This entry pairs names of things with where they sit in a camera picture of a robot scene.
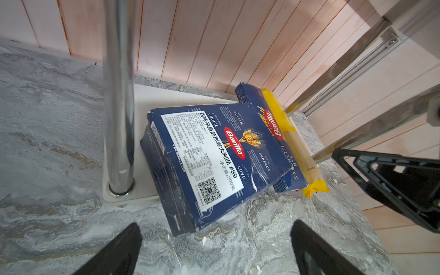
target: barilla logo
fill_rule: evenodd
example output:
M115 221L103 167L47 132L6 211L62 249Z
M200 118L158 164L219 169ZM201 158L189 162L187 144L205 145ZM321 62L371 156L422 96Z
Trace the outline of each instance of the barilla logo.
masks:
M271 112L269 112L269 110L264 110L264 121L274 137L276 137L278 140L284 139L281 131L279 130L278 123L276 123L274 116Z
M224 128L224 134L229 142L229 144L225 144L226 149L232 147L232 149L240 159L245 159L246 158L245 151L243 149L242 143L240 142L240 139L228 127Z

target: blue pasta box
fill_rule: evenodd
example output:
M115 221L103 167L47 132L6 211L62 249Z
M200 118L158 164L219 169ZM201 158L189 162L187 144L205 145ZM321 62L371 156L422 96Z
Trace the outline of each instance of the blue pasta box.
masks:
M269 105L266 102L266 99L264 98L260 88L242 82L235 89L235 93L237 94L239 102L251 103L257 108L261 119L267 125L267 128L269 128L273 136L276 137L276 142L293 166L293 169L289 173L285 174L280 181L274 184L275 192L279 193L284 191L299 190L307 187L307 181L304 178L297 161L295 160L292 150L284 140L284 136L279 130L278 124L272 115L271 109L269 108Z
M198 231L292 169L252 104L157 108L140 141L174 236Z

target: white label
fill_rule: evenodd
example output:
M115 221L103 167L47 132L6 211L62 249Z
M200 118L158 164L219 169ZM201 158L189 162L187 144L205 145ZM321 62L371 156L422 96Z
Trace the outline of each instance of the white label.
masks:
M201 211L243 189L237 169L204 111L161 116Z
M162 150L162 154L165 154L165 146L162 142L161 136L159 135L158 129L156 128L156 124L154 124L154 121L151 123L151 130L153 130L154 137Z

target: metal base plate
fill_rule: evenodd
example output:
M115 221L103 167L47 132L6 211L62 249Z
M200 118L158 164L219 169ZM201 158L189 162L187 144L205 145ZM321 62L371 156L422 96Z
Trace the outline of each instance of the metal base plate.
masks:
M147 126L147 114L151 109L160 107L236 103L227 99L219 99L203 95L194 95L185 92L170 91L144 85L135 85L135 157L134 178L135 185L131 192L123 196L116 196L109 190L107 171L107 155L104 144L103 163L103 198L108 203L122 204L138 202L140 200L158 198L156 186L148 167L147 160L142 152L139 141Z

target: metal pipe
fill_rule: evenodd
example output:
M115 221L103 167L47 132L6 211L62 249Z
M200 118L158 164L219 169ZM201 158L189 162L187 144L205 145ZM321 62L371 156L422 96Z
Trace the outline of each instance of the metal pipe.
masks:
M370 139L389 132L423 115L428 111L429 101L440 97L440 84L429 88L401 104L389 109L377 118L341 137L312 156L316 163L329 159L336 148L351 149Z
M106 154L110 191L127 194L134 186L133 34L135 0L105 0Z
M287 108L287 115L293 114L307 101L312 99L322 88L327 86L333 79L342 73L355 59L392 23L410 10L420 0L399 0L389 11L387 11L382 20L379 20L364 35L362 35L349 50L341 56L330 68L327 69L313 84L307 88L297 99L295 99Z
M373 27L354 43L349 50L344 53L330 68L327 69L313 84L308 87L297 99L287 108L288 116L312 99L322 88L342 73L355 59L389 26L391 22L382 18Z

